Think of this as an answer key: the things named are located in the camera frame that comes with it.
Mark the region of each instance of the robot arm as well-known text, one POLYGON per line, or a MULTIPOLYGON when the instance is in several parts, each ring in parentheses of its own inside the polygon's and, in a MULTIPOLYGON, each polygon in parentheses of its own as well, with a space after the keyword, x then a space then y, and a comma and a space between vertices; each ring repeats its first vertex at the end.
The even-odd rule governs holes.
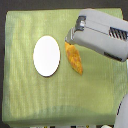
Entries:
POLYGON ((84 9, 65 41, 124 62, 128 58, 128 22, 94 9, 84 9))

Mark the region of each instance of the white plate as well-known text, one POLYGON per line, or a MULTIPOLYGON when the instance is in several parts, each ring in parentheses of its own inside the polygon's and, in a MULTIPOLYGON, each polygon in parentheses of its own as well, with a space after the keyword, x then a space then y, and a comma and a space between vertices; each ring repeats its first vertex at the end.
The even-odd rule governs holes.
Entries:
POLYGON ((51 76, 60 62, 60 50, 56 40, 51 36, 41 37, 34 49, 33 60, 36 70, 42 76, 51 76))

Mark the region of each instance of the green towel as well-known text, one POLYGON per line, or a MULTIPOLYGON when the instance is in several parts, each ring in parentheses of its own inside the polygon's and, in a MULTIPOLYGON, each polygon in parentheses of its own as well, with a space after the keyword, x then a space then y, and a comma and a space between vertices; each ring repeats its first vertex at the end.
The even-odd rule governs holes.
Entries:
MULTIPOLYGON (((121 9, 98 9, 123 18, 121 9)), ((5 69, 2 119, 10 126, 114 124, 118 105, 128 92, 127 65, 76 45, 83 75, 65 53, 65 36, 80 9, 9 11, 5 26, 5 69), (45 78, 33 64, 39 38, 58 42, 57 72, 45 78)))

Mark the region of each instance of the green cloth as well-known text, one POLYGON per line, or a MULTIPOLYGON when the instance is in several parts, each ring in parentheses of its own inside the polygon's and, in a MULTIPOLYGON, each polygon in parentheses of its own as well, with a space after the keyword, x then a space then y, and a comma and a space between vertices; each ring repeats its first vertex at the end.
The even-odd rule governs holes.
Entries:
MULTIPOLYGON (((121 9, 98 9, 123 18, 121 9)), ((118 105, 128 92, 127 65, 76 45, 83 75, 72 68, 64 39, 80 9, 9 11, 5 26, 2 120, 10 126, 114 124, 118 105), (39 38, 58 42, 61 60, 45 78, 33 64, 39 38)))

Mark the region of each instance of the tabletop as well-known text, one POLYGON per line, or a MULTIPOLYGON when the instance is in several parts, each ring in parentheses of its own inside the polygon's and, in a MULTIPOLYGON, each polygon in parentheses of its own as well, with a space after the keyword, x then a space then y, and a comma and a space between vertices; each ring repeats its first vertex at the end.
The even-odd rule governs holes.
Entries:
POLYGON ((2 123, 2 97, 4 78, 4 45, 5 45, 5 19, 10 10, 52 10, 52 9, 83 9, 83 8, 121 8, 123 17, 128 20, 127 0, 94 1, 94 0, 1 0, 0 2, 0 127, 9 128, 2 123))

